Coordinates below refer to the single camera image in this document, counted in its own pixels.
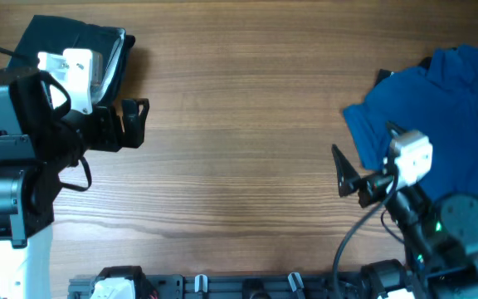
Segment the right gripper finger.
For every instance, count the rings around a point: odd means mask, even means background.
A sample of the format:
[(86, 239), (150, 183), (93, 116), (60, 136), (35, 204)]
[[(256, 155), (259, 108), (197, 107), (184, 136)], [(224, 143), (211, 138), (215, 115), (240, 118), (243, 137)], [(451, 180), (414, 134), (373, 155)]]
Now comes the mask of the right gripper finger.
[(339, 196), (349, 196), (361, 187), (361, 177), (337, 145), (332, 144), (331, 152), (337, 173)]
[(399, 125), (395, 124), (392, 121), (387, 121), (386, 124), (386, 129), (388, 131), (389, 136), (394, 140), (400, 138), (402, 135), (407, 133), (406, 129), (403, 129)]

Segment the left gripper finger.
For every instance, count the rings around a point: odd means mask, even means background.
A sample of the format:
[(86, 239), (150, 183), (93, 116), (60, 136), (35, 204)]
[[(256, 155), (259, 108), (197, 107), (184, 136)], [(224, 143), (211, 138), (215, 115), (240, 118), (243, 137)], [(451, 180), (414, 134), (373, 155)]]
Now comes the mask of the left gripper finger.
[(123, 116), (124, 135), (122, 146), (137, 149), (144, 142), (144, 118), (137, 115)]
[(122, 100), (123, 122), (129, 125), (144, 125), (149, 113), (149, 100), (124, 99)]

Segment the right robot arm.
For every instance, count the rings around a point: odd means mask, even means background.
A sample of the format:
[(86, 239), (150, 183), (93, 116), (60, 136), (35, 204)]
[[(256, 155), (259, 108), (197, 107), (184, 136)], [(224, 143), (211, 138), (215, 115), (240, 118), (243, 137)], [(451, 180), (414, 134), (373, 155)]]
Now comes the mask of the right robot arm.
[[(447, 194), (433, 201), (420, 186), (432, 168), (433, 146), (419, 130), (386, 124), (391, 137), (382, 168), (360, 176), (337, 146), (331, 152), (339, 196), (358, 195), (366, 214), (345, 234), (335, 253), (331, 287), (337, 298), (478, 298), (478, 197)], [(376, 213), (399, 230), (405, 262), (360, 268), (347, 287), (339, 262), (352, 236)]]

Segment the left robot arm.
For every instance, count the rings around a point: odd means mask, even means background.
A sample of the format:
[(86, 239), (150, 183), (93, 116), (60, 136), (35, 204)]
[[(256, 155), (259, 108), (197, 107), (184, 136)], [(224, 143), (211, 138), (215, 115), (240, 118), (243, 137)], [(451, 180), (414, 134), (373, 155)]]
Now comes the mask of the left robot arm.
[(86, 166), (88, 150), (116, 152), (144, 142), (146, 99), (120, 110), (51, 105), (49, 73), (0, 70), (0, 298), (48, 298), (53, 203), (66, 183), (61, 171)]

